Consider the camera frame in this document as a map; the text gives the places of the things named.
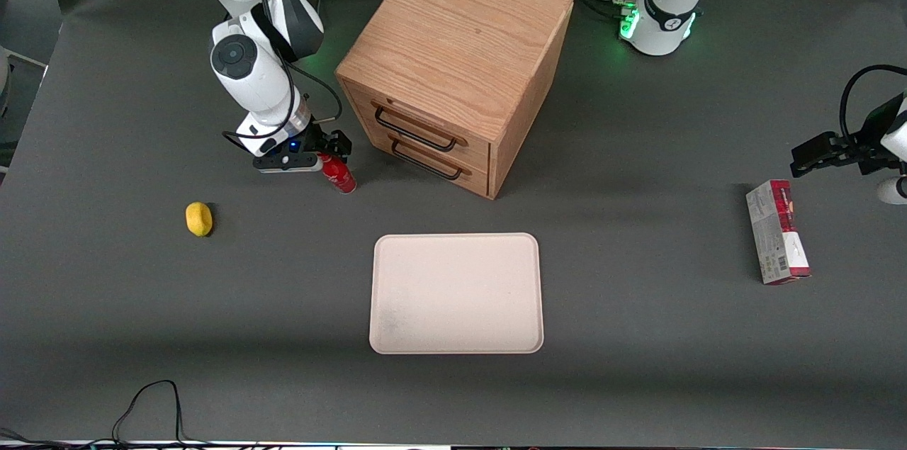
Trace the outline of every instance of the lemon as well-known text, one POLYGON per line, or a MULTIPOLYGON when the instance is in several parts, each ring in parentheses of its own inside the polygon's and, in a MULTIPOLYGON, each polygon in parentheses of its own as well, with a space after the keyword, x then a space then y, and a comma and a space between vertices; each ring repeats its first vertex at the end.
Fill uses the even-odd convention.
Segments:
POLYGON ((198 237, 207 236, 214 226, 211 210, 201 202, 192 202, 186 206, 186 227, 198 237))

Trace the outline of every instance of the black metal handle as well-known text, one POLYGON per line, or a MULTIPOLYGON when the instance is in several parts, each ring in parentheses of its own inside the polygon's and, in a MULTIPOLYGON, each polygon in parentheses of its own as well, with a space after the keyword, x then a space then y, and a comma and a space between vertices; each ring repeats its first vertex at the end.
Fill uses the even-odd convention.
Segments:
POLYGON ((439 178, 441 178, 441 179, 447 179, 447 181, 456 181, 457 179, 460 179, 460 174, 463 173, 463 169, 457 169, 456 173, 445 174, 445 173, 441 172, 441 170, 439 170, 439 169, 435 169, 434 167, 429 167, 427 164, 419 162, 419 160, 415 159, 415 157, 406 156, 404 153, 399 152, 399 150, 396 149, 396 146, 398 146, 398 145, 400 145, 398 140, 394 140, 394 144, 391 145, 391 152, 394 153, 394 156, 399 157, 399 159, 404 160, 404 162, 415 165, 415 166, 419 167, 420 169, 428 170, 428 172, 431 172, 434 175, 439 176, 439 178))
POLYGON ((450 152, 454 148, 454 145, 456 145, 456 139, 451 139, 451 142, 447 145, 441 145, 434 143, 434 141, 424 139, 423 137, 412 133, 412 131, 404 130, 404 128, 401 128, 396 124, 391 124, 388 121, 383 120, 381 118, 381 114, 383 112, 385 112, 385 107, 378 106, 377 110, 375 111, 375 120, 378 121, 378 124, 381 124, 383 127, 388 128, 389 130, 394 130, 397 133, 400 133, 402 136, 408 137, 408 139, 415 140, 418 143, 431 147, 434 150, 440 150, 440 152, 450 152))

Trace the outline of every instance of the red can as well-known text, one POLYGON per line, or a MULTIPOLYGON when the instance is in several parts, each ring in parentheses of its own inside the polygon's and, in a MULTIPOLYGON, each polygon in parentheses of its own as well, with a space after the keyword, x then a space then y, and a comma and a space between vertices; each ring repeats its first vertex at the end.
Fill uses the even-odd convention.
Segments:
POLYGON ((341 193, 346 195, 356 189, 356 179, 353 179, 353 174, 349 172, 346 163, 341 162, 336 156, 323 152, 318 152, 318 159, 321 159, 322 163, 321 172, 324 172, 327 180, 337 186, 341 193))

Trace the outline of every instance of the wooden drawer cabinet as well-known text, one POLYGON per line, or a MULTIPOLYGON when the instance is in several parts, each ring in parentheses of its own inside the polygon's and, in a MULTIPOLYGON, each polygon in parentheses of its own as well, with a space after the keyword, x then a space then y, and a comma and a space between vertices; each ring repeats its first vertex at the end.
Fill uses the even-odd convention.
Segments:
POLYGON ((411 108, 401 107, 394 99, 381 98, 368 89, 354 88, 353 83, 347 83, 345 89, 369 137, 388 135, 418 143, 440 157, 488 171, 488 142, 471 134, 445 131, 443 123, 418 120, 411 108))
POLYGON ((573 0, 385 0, 337 67, 378 149, 495 198, 557 68, 573 0))

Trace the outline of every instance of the green led light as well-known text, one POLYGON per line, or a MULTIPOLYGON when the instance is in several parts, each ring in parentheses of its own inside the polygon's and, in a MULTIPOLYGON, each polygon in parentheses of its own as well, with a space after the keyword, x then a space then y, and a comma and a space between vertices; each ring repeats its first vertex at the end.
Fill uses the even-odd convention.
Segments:
POLYGON ((696 20, 696 12, 693 12, 693 15, 689 17, 689 25, 687 25, 687 31, 685 31, 683 33, 684 39, 687 39, 687 37, 689 37, 690 31, 693 30, 693 21, 695 21, 695 20, 696 20))
POLYGON ((631 15, 624 18, 624 23, 621 25, 621 36, 624 39, 631 39, 636 31, 637 23, 639 23, 639 11, 634 10, 631 15))

